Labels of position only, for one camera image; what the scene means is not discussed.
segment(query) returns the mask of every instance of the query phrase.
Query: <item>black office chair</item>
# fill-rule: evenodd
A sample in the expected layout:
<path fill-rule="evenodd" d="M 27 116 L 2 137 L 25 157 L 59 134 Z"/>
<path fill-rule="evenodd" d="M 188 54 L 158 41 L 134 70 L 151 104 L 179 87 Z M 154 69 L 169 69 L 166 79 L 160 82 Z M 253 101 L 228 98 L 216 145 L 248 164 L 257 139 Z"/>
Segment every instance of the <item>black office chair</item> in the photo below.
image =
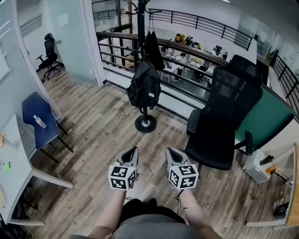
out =
<path fill-rule="evenodd" d="M 60 72 L 60 70 L 57 69 L 56 67 L 62 65 L 61 63 L 56 61 L 58 56 L 54 51 L 54 43 L 55 43 L 55 40 L 52 37 L 52 34 L 51 33 L 47 34 L 45 36 L 45 48 L 46 48 L 46 54 L 47 54 L 46 57 L 47 57 L 47 59 L 43 60 L 42 55 L 40 55 L 37 58 L 37 59 L 40 59 L 42 61 L 42 63 L 38 66 L 39 69 L 44 69 L 46 67 L 49 69 L 43 75 L 46 78 L 46 74 L 48 74 L 47 79 L 49 79 L 49 75 L 52 71 L 57 70 L 58 72 Z"/>
<path fill-rule="evenodd" d="M 202 71 L 206 72 L 206 71 L 207 71 L 207 68 L 206 68 L 205 66 L 201 65 L 201 66 L 199 67 L 199 70 L 202 70 Z M 194 75 L 193 75 L 193 77 L 192 77 L 192 80 L 197 80 L 197 83 L 199 83 L 200 81 L 203 81 L 203 79 L 202 79 L 203 77 L 204 77 L 204 74 L 203 74 L 203 73 L 201 73 L 201 72 L 195 70 L 195 71 L 194 71 Z"/>
<path fill-rule="evenodd" d="M 234 72 L 240 71 L 240 74 L 242 74 L 241 72 L 249 74 L 259 85 L 262 85 L 263 71 L 250 60 L 239 55 L 234 55 L 228 67 Z"/>
<path fill-rule="evenodd" d="M 250 75 L 217 66 L 206 106 L 189 117 L 185 153 L 200 165 L 221 170 L 231 168 L 235 149 L 246 146 L 246 154 L 251 155 L 252 134 L 246 131 L 245 140 L 235 145 L 235 130 L 262 95 Z"/>

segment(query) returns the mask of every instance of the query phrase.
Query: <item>coat rack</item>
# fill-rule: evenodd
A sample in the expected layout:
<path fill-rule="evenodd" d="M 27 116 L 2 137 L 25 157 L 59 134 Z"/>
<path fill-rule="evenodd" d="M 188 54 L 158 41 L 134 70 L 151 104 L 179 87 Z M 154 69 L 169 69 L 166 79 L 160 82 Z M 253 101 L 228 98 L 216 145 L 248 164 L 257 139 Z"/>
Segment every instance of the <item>coat rack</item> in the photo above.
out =
<path fill-rule="evenodd" d="M 127 47 L 129 50 L 138 51 L 140 49 L 141 51 L 141 59 L 144 59 L 144 44 L 145 44 L 145 29 L 144 29 L 144 12 L 147 12 L 149 14 L 158 13 L 161 12 L 161 10 L 158 10 L 156 12 L 150 13 L 146 10 L 146 5 L 150 2 L 150 0 L 138 0 L 138 6 L 136 6 L 135 3 L 131 2 L 130 0 L 124 0 L 126 2 L 131 3 L 135 9 L 135 13 L 125 12 L 125 14 L 130 15 L 137 15 L 137 22 L 138 22 L 138 49 L 131 49 Z M 154 117 L 151 115 L 148 115 L 148 109 L 147 107 L 143 107 L 140 112 L 143 114 L 142 116 L 139 116 L 135 121 L 135 127 L 136 129 L 141 133 L 150 133 L 153 132 L 157 126 L 157 121 Z"/>

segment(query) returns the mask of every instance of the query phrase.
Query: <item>office chair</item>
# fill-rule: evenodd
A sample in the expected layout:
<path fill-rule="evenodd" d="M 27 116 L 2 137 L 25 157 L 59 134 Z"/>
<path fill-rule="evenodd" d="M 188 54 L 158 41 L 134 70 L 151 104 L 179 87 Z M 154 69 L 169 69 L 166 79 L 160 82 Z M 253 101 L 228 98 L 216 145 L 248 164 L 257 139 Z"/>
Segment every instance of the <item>office chair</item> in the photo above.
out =
<path fill-rule="evenodd" d="M 202 71 L 206 72 L 206 71 L 207 71 L 207 68 L 206 68 L 205 66 L 201 65 L 201 66 L 199 67 L 199 70 L 202 70 Z M 203 76 L 204 76 L 203 73 L 201 73 L 201 72 L 195 70 L 195 71 L 194 71 L 194 75 L 193 75 L 193 77 L 192 77 L 192 80 L 197 80 L 197 83 L 199 83 L 199 81 L 203 81 L 203 79 L 202 79 Z"/>
<path fill-rule="evenodd" d="M 239 55 L 234 55 L 230 60 L 228 67 L 235 72 L 241 71 L 243 72 L 243 74 L 249 74 L 259 85 L 262 85 L 263 72 L 256 64 L 254 64 L 250 60 Z"/>
<path fill-rule="evenodd" d="M 46 74 L 48 74 L 47 79 L 49 79 L 49 75 L 52 71 L 57 70 L 58 72 L 60 72 L 60 70 L 57 69 L 56 67 L 62 65 L 61 63 L 56 61 L 57 58 L 58 58 L 58 55 L 54 51 L 54 43 L 55 43 L 55 40 L 52 37 L 52 34 L 51 33 L 47 34 L 45 36 L 45 48 L 46 48 L 46 54 L 47 54 L 46 57 L 47 57 L 47 59 L 43 60 L 42 55 L 40 55 L 37 58 L 37 59 L 40 59 L 42 61 L 42 63 L 38 66 L 39 69 L 44 69 L 46 67 L 49 69 L 43 75 L 46 78 Z"/>
<path fill-rule="evenodd" d="M 46 127 L 42 128 L 34 119 L 34 116 L 39 117 Z M 41 150 L 54 162 L 58 161 L 43 150 L 47 144 L 58 138 L 62 144 L 68 148 L 72 153 L 74 152 L 60 137 L 57 126 L 65 133 L 67 132 L 55 120 L 54 114 L 49 103 L 37 92 L 33 92 L 22 102 L 22 116 L 26 124 L 34 127 L 34 135 L 36 140 L 36 149 Z"/>
<path fill-rule="evenodd" d="M 221 170 L 231 168 L 235 149 L 246 146 L 246 154 L 251 155 L 252 134 L 246 131 L 245 140 L 235 145 L 235 130 L 262 94 L 250 75 L 217 66 L 206 106 L 193 110 L 189 117 L 185 153 L 199 165 Z"/>

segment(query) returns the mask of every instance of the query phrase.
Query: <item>black bag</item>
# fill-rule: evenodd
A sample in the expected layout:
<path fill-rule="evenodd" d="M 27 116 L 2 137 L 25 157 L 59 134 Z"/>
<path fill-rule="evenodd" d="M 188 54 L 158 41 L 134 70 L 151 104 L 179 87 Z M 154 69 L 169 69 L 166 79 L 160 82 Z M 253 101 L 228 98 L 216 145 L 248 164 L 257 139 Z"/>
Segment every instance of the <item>black bag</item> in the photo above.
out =
<path fill-rule="evenodd" d="M 150 31 L 148 32 L 144 45 L 144 51 L 147 55 L 146 60 L 152 63 L 156 70 L 163 70 L 165 68 L 155 32 L 152 34 Z"/>
<path fill-rule="evenodd" d="M 131 105 L 142 109 L 158 104 L 161 93 L 160 77 L 154 66 L 149 62 L 140 62 L 137 71 L 127 88 Z"/>

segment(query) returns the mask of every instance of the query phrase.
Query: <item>wrist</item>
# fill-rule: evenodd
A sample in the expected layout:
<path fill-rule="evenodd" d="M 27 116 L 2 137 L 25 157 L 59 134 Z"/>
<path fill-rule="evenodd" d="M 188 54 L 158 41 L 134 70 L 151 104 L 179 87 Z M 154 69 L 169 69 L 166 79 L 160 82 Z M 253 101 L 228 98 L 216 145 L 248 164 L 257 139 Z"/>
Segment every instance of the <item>wrist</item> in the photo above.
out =
<path fill-rule="evenodd" d="M 180 199 L 184 207 L 189 207 L 197 203 L 197 200 L 189 189 L 186 189 L 182 192 Z"/>
<path fill-rule="evenodd" d="M 114 192 L 114 195 L 115 195 L 116 197 L 125 197 L 126 194 L 127 194 L 127 191 L 125 191 L 125 190 L 118 190 L 118 189 L 115 189 L 114 191 L 115 191 L 115 192 Z"/>

